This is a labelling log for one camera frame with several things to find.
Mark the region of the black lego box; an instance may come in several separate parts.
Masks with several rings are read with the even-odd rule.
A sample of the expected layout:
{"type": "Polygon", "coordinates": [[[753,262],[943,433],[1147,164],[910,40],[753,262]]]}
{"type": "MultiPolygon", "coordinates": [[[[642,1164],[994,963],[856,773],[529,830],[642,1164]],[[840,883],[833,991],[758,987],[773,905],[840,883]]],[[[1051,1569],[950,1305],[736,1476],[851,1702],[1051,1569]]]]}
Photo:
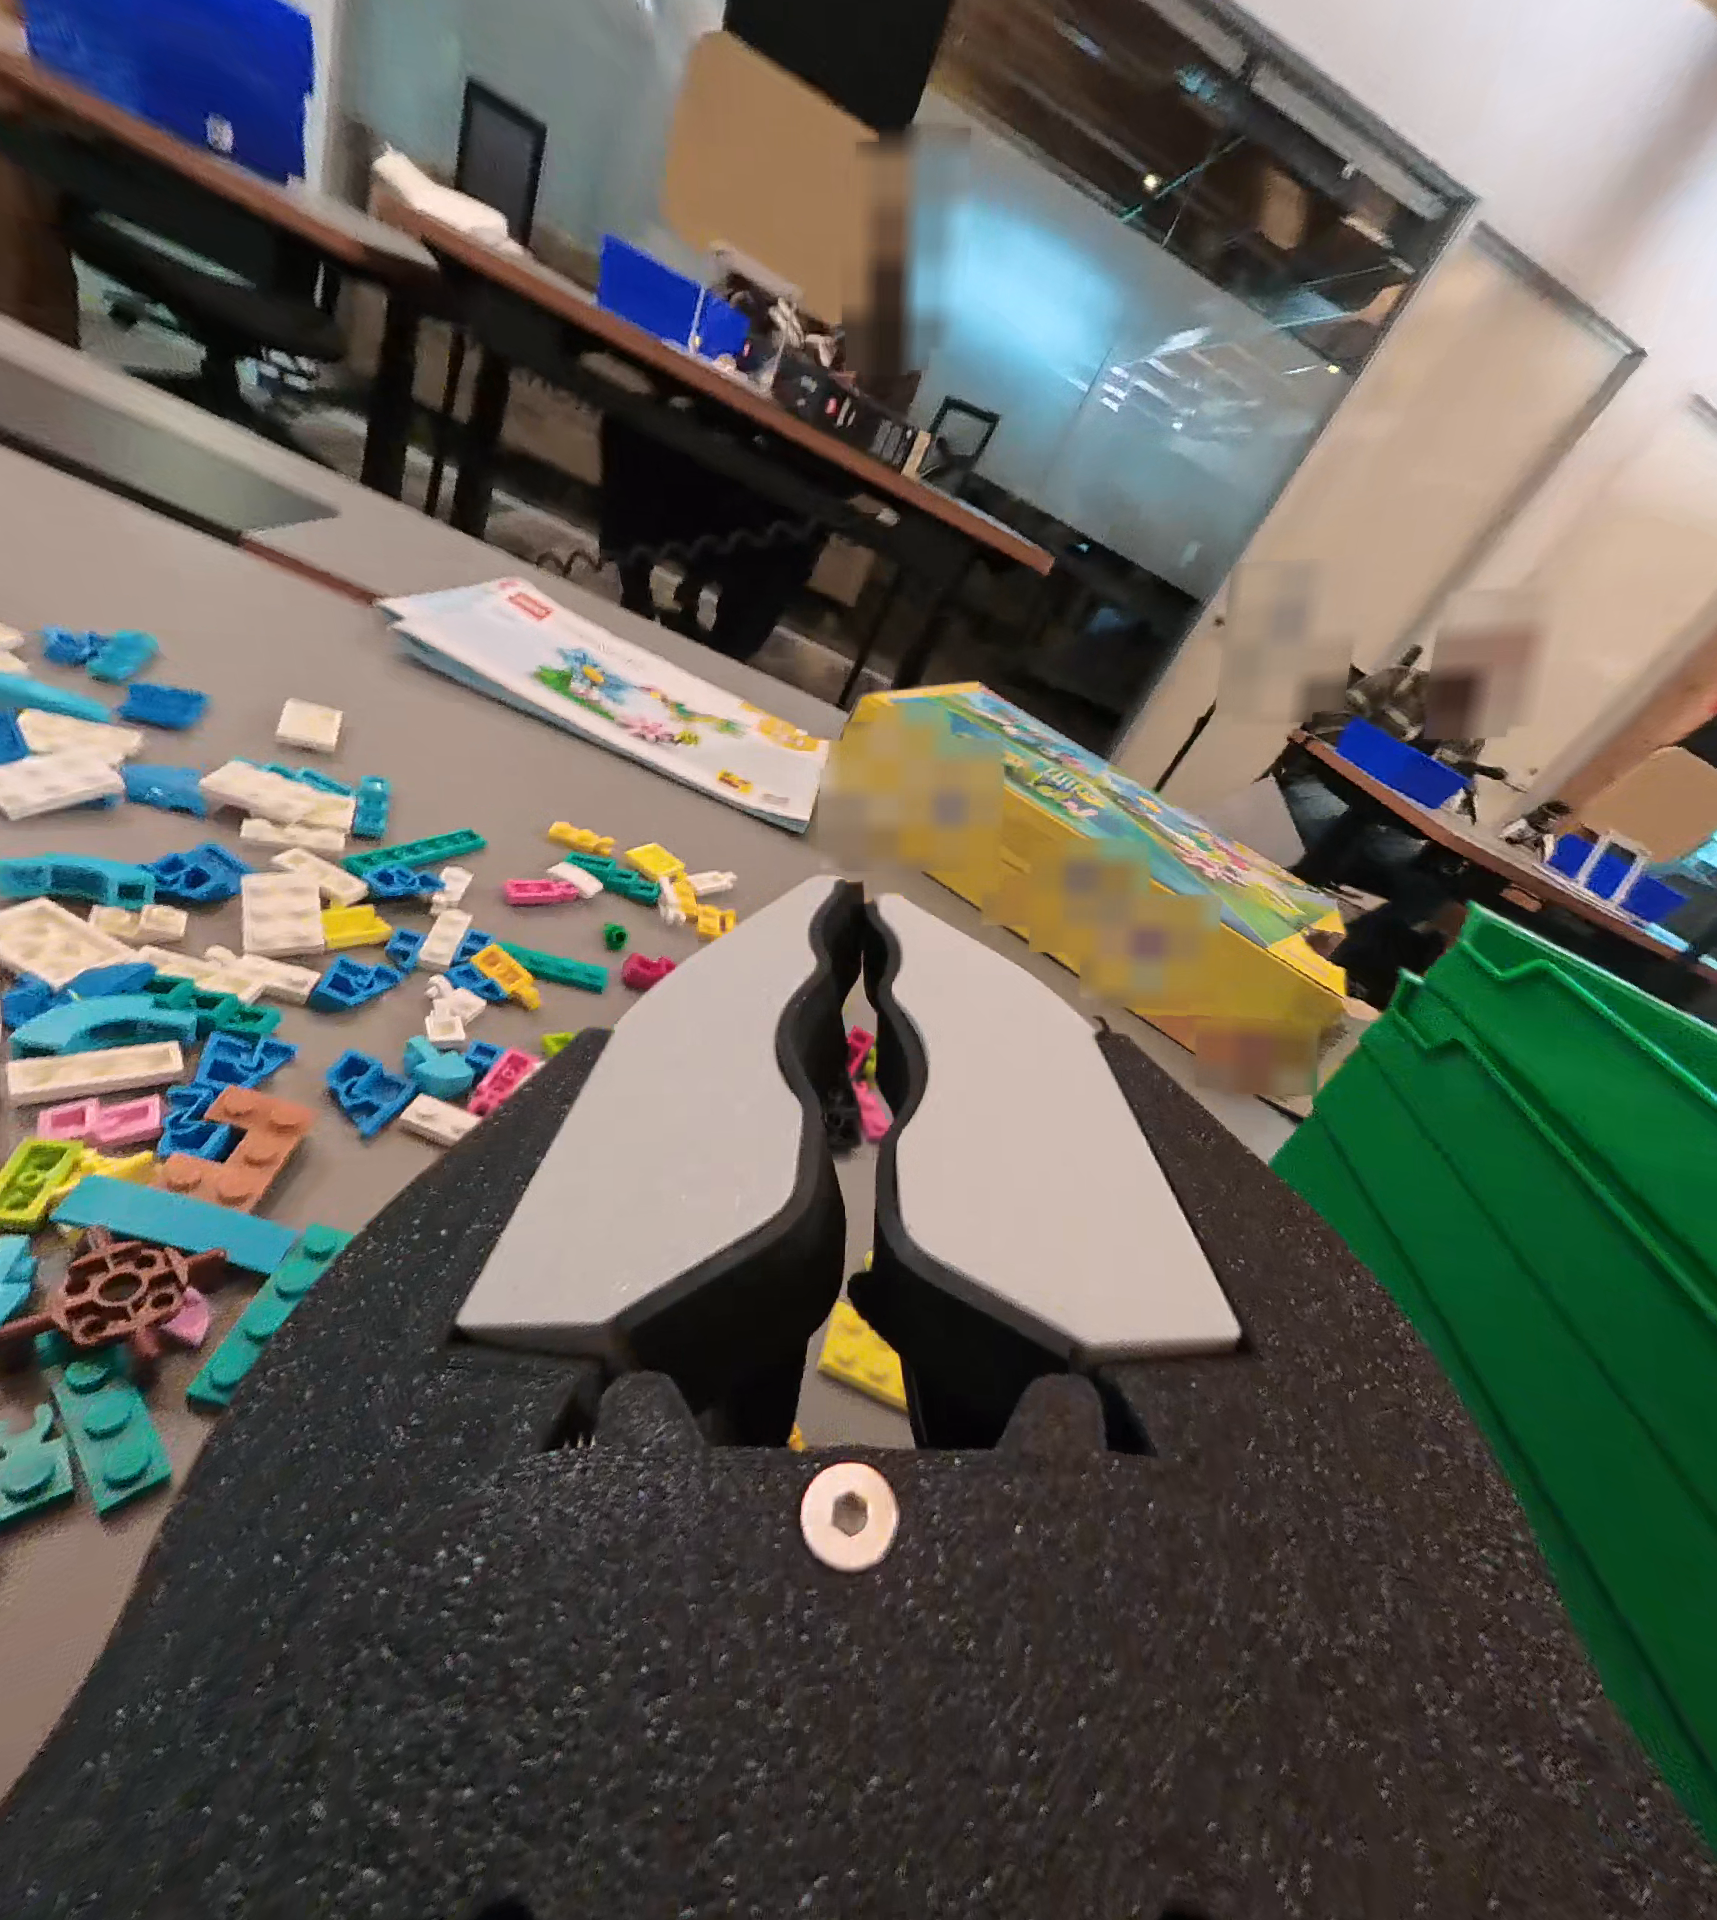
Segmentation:
{"type": "Polygon", "coordinates": [[[813,353],[782,350],[770,395],[778,409],[822,437],[900,473],[920,475],[929,435],[822,367],[813,353]]]}

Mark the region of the white paper stack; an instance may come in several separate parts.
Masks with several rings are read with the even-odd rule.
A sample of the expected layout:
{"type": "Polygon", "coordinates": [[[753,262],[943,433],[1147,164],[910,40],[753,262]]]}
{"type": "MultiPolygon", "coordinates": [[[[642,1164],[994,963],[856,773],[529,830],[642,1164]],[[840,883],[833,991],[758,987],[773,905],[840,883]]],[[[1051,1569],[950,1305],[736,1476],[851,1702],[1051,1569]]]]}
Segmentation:
{"type": "Polygon", "coordinates": [[[505,212],[438,182],[394,148],[382,148],[371,162],[368,201],[368,211],[394,228],[433,224],[486,249],[516,249],[505,212]]]}

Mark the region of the black wall panel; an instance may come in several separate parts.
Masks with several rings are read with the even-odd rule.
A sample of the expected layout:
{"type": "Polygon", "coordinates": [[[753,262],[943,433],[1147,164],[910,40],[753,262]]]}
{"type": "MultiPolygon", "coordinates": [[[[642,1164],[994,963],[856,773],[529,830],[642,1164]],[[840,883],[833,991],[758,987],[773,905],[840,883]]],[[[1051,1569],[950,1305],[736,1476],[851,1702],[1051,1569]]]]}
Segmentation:
{"type": "Polygon", "coordinates": [[[915,121],[952,2],[726,2],[724,31],[879,134],[915,121]]]}

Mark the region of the pile of mixed lego pieces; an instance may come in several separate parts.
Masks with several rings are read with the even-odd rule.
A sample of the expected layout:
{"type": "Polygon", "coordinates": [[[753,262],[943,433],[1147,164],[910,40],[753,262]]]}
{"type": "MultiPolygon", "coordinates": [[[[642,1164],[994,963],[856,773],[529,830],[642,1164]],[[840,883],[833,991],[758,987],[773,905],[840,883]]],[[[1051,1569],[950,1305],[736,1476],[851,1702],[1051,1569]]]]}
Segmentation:
{"type": "MultiPolygon", "coordinates": [[[[601,965],[494,942],[461,903],[479,835],[343,851],[360,792],[235,759],[213,770],[137,760],[125,723],[58,712],[0,652],[0,806],[19,827],[118,802],[230,811],[252,866],[221,842],[153,861],[94,848],[0,859],[0,1326],[40,1309],[84,1233],[187,1255],[226,1277],[162,1331],[203,1357],[187,1405],[221,1416],[294,1307],[350,1245],[329,1223],[270,1217],[316,1132],[276,1080],[300,1050],[292,1015],[344,1024],[415,995],[398,1060],[343,1045],[319,1093],[360,1141],[437,1151],[470,1137],[567,1050],[475,1041],[492,1006],[537,1018],[544,982],[594,992],[601,965]]],[[[0,1351],[39,1400],[0,1414],[0,1537],[71,1506],[102,1525],[175,1478],[150,1416],[157,1365],[82,1355],[54,1334],[0,1351]]]]}

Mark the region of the yellow lego box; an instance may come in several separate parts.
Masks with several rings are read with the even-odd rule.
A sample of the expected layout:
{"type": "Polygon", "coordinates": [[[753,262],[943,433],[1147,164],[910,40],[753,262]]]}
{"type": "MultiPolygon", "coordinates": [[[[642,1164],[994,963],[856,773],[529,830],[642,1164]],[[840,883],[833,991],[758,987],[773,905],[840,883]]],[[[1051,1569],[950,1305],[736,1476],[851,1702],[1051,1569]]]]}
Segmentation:
{"type": "Polygon", "coordinates": [[[984,684],[876,693],[831,748],[822,847],[907,872],[1193,1052],[1211,1086],[1311,1098],[1351,1030],[1339,905],[984,684]]]}

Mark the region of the brown lego wheel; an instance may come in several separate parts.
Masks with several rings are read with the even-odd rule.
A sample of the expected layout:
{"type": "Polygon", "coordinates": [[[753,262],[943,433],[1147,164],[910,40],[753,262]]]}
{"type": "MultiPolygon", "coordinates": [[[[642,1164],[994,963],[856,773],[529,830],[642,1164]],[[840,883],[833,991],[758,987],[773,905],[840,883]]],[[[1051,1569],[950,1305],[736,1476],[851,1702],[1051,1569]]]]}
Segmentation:
{"type": "Polygon", "coordinates": [[[107,1229],[84,1233],[84,1251],[68,1262],[40,1309],[0,1326],[0,1351],[24,1351],[54,1334],[82,1355],[125,1346],[138,1367],[155,1367],[164,1351],[164,1326],[218,1285],[228,1271],[218,1251],[187,1255],[107,1229]]]}

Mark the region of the small black monitor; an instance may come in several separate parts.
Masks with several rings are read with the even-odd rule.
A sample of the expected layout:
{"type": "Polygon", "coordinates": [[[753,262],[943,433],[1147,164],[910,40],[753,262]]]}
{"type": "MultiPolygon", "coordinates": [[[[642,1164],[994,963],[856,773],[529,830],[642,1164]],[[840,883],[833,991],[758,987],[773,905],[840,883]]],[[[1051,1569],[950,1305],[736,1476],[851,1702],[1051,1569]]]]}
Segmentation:
{"type": "Polygon", "coordinates": [[[501,214],[518,247],[529,247],[535,232],[547,138],[547,125],[535,112],[467,78],[454,191],[501,214]]]}
{"type": "Polygon", "coordinates": [[[962,396],[942,398],[929,422],[929,446],[920,476],[936,489],[962,486],[984,461],[1004,416],[962,396]]]}

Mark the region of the lego instruction booklet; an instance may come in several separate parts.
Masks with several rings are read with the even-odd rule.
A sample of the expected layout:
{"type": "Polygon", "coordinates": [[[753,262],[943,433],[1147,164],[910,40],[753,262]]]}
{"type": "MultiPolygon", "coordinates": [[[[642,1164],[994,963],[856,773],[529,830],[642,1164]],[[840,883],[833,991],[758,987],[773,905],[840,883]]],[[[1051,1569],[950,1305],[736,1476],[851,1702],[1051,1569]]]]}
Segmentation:
{"type": "Polygon", "coordinates": [[[791,832],[817,813],[829,741],[662,660],[522,578],[378,601],[449,680],[791,832]]]}

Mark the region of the large blue plastic bin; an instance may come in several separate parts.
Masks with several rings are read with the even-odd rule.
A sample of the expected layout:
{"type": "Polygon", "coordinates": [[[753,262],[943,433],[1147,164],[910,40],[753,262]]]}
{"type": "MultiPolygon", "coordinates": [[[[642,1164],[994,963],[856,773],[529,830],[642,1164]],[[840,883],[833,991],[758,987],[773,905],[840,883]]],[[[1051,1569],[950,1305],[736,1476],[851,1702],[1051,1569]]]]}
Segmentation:
{"type": "Polygon", "coordinates": [[[24,2],[31,57],[279,184],[307,173],[311,18],[285,2],[24,2]]]}

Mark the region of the green nested storage bins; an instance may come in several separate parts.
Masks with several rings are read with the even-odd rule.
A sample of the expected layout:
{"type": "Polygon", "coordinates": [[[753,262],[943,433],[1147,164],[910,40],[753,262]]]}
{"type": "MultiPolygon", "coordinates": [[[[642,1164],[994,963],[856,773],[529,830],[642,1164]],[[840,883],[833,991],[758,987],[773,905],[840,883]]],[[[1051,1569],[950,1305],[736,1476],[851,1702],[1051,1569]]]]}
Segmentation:
{"type": "Polygon", "coordinates": [[[1717,1851],[1717,1030],[1476,908],[1273,1164],[1434,1348],[1717,1851]]]}

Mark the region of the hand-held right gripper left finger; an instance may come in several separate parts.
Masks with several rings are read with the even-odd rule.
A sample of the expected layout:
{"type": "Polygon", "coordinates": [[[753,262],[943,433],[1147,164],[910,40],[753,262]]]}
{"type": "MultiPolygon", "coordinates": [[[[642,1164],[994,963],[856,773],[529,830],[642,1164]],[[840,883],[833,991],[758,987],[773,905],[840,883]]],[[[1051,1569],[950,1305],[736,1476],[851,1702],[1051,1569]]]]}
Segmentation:
{"type": "Polygon", "coordinates": [[[844,1280],[825,1123],[862,889],[810,877],[606,1036],[454,1319],[470,1346],[660,1374],[726,1444],[781,1448],[844,1280]]]}

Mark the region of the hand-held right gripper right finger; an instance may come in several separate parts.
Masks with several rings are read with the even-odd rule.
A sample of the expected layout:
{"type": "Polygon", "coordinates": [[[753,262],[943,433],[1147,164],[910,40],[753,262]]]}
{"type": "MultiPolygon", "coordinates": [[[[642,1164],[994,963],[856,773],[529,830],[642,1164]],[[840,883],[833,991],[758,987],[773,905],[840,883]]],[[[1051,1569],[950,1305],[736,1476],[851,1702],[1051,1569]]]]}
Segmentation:
{"type": "Polygon", "coordinates": [[[1239,1351],[1105,1029],[903,895],[866,908],[865,985],[894,1125],[852,1300],[920,1448],[996,1448],[1037,1381],[1239,1351]]]}

